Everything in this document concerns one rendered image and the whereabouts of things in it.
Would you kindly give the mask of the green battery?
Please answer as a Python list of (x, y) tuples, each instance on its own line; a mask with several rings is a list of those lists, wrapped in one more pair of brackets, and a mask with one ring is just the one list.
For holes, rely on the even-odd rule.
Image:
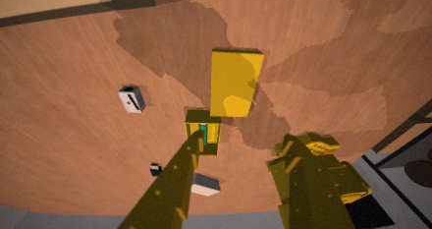
[(204, 145), (207, 144), (207, 128), (208, 124), (199, 124), (199, 130), (203, 130), (204, 131)]

